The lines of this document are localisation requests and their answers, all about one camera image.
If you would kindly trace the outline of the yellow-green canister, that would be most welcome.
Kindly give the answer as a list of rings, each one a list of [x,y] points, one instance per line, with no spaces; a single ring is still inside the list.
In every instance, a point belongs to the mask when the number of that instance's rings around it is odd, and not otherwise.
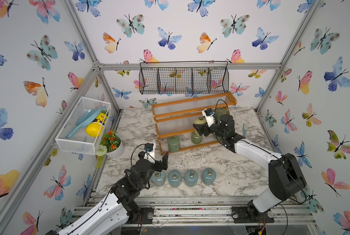
[[[198,117],[194,120],[194,124],[197,124],[197,125],[204,125],[205,123],[207,123],[207,120],[205,117]]]

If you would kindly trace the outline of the small green canister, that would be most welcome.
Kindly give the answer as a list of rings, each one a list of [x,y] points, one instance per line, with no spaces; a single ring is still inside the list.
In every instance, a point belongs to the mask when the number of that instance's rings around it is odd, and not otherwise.
[[[195,145],[199,145],[202,142],[202,136],[199,136],[195,132],[191,133],[191,141]]]

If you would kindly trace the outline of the blue canister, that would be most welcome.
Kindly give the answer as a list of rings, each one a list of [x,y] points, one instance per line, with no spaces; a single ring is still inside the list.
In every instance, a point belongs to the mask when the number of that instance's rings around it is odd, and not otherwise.
[[[198,174],[195,170],[188,170],[185,175],[185,185],[188,187],[194,187],[198,181]]]
[[[164,186],[166,182],[166,172],[164,170],[162,171],[155,171],[153,175],[151,176],[151,181],[156,187],[162,187]]]
[[[205,185],[212,185],[216,180],[217,174],[212,168],[206,168],[202,172],[202,182]]]
[[[182,182],[182,175],[178,170],[172,170],[168,174],[168,181],[171,187],[178,188]]]

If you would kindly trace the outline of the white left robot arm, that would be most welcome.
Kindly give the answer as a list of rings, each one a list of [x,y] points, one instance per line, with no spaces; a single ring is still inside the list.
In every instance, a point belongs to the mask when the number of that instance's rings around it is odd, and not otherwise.
[[[169,152],[160,161],[153,163],[140,158],[125,170],[123,178],[110,188],[106,196],[91,210],[71,225],[59,230],[50,230],[48,235],[107,235],[126,223],[141,219],[140,207],[134,201],[141,190],[149,189],[154,172],[168,169]]]

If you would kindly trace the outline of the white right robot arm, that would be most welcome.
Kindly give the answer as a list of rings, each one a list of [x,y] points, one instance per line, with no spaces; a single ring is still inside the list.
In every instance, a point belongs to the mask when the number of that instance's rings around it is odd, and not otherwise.
[[[218,142],[229,151],[243,155],[259,164],[268,172],[268,188],[245,206],[233,207],[232,218],[235,223],[268,222],[271,209],[303,192],[307,186],[305,177],[292,154],[280,154],[262,148],[235,132],[235,122],[231,115],[220,116],[216,123],[214,112],[208,108],[202,111],[204,124],[193,127],[201,136],[216,135]]]

